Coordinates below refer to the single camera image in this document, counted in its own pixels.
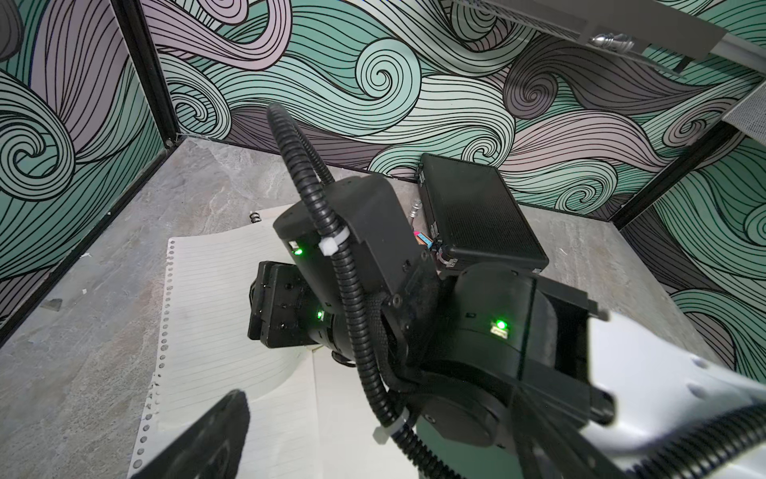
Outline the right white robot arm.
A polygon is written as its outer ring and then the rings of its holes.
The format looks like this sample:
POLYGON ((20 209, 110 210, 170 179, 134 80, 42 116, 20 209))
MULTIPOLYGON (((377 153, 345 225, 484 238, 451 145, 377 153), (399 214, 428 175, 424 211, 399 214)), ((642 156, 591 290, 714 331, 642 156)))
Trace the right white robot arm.
POLYGON ((391 185, 296 184, 273 224, 249 336, 353 365, 378 421, 428 478, 453 469, 417 435, 516 455, 527 478, 761 478, 765 387, 582 291, 507 263, 438 271, 391 185))

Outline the torn white lined page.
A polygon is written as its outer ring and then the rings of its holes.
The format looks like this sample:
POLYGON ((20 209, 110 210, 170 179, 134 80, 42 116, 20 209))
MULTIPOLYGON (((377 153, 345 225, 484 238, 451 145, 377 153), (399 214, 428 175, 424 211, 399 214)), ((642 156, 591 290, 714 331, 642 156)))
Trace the torn white lined page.
POLYGON ((247 395, 256 426, 315 427, 309 350, 268 349, 247 335, 259 264, 289 260, 271 225, 171 239, 158 364, 163 431, 186 428, 233 389, 247 395))

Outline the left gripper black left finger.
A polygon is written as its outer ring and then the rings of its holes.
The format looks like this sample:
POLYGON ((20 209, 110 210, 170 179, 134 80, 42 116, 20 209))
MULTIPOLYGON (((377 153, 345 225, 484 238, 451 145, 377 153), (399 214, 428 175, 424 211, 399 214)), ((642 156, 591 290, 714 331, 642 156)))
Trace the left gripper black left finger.
POLYGON ((235 478, 249 421, 247 395, 232 390, 134 476, 235 478))

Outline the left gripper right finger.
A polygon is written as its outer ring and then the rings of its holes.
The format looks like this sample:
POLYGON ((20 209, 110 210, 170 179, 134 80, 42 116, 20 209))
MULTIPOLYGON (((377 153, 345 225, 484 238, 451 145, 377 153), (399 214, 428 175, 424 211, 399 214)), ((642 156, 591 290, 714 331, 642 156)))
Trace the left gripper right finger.
POLYGON ((543 478, 535 446, 548 456, 564 478, 628 478, 608 457, 570 425, 556 421, 525 391, 510 403, 511 431, 526 478, 543 478))

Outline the beige spiral notebook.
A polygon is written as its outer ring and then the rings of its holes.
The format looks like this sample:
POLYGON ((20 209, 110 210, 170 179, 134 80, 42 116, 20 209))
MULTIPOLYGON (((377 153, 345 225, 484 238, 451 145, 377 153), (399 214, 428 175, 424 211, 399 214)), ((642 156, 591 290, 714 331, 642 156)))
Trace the beige spiral notebook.
POLYGON ((291 208, 292 208, 292 205, 285 205, 280 207, 251 211, 249 213, 249 221, 253 225, 259 225, 259 224, 273 225, 277 219, 279 219, 283 214, 288 213, 291 208))

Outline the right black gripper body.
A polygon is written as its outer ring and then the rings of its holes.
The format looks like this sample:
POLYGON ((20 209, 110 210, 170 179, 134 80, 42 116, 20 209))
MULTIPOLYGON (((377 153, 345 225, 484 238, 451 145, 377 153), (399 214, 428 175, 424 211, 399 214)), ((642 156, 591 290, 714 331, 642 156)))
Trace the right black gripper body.
MULTIPOLYGON (((381 295, 381 319, 369 327, 391 365, 422 361, 445 297, 433 257, 415 238, 392 185, 378 176, 350 177, 325 189, 353 261, 361 301, 381 295)), ((353 357, 339 281, 304 203, 279 215, 273 231, 287 259, 261 261, 249 291, 247 336, 269 348, 324 345, 353 357)))

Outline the dark green spiral notebook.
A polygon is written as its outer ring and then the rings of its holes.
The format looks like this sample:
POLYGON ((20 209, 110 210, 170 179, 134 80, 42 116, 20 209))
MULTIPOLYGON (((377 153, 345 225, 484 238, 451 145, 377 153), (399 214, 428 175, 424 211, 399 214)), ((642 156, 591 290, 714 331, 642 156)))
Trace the dark green spiral notebook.
POLYGON ((416 432, 442 462, 464 478, 523 478, 518 458, 504 449, 482 448, 444 439, 424 418, 418 420, 416 432))

